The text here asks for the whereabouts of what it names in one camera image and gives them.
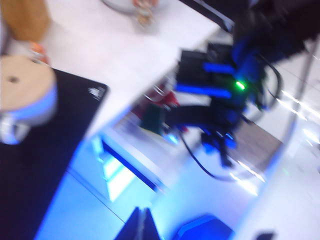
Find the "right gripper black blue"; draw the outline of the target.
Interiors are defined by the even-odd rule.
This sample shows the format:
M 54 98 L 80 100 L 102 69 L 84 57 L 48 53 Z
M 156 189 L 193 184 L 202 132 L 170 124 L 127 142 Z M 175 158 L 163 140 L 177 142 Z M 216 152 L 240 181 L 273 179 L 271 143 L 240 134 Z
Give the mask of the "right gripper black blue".
M 237 143 L 233 136 L 253 91 L 250 78 L 241 71 L 243 61 L 232 45 L 209 43 L 205 51 L 182 50 L 176 73 L 178 92 L 204 95 L 209 105 L 181 105 L 164 111 L 170 129 L 196 127 L 208 152 L 225 154 Z

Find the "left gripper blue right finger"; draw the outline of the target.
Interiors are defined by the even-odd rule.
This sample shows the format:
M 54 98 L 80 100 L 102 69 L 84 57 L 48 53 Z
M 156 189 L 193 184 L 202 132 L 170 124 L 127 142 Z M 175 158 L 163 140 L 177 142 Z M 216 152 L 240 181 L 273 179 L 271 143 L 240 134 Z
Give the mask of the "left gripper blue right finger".
M 149 208 L 145 209 L 144 240 L 160 240 L 160 235 Z

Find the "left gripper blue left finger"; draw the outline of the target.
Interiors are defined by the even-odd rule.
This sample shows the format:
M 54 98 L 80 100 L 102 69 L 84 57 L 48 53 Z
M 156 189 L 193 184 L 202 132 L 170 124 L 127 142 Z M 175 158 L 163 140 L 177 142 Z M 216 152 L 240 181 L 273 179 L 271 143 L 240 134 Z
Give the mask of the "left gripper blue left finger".
M 145 211 L 136 207 L 119 232 L 120 240 L 142 240 L 145 227 Z

